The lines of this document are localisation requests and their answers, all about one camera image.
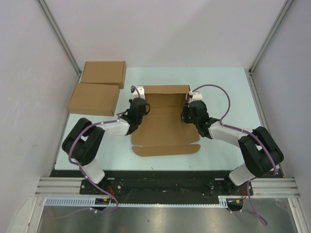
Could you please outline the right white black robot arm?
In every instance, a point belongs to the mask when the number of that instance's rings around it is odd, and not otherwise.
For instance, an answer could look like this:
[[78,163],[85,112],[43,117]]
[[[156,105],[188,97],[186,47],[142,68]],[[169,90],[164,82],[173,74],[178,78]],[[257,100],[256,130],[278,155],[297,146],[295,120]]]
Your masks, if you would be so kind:
[[224,182],[224,189],[230,195],[237,194],[242,184],[254,178],[261,178],[269,171],[277,173],[277,165],[284,160],[280,148],[265,127],[252,131],[221,124],[219,119],[210,117],[205,103],[201,100],[185,102],[181,113],[184,123],[192,123],[201,137],[221,140],[241,150],[244,163],[230,172]]

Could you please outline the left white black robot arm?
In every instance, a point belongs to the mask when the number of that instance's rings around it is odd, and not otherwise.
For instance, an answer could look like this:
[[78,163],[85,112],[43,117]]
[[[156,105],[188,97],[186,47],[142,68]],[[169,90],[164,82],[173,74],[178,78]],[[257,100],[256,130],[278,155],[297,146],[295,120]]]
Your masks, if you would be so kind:
[[126,136],[132,134],[148,115],[150,105],[143,98],[130,101],[130,107],[118,118],[109,121],[91,122],[83,117],[78,120],[61,146],[68,155],[69,162],[78,166],[88,179],[90,188],[97,194],[107,190],[105,172],[100,168],[96,156],[105,137]]

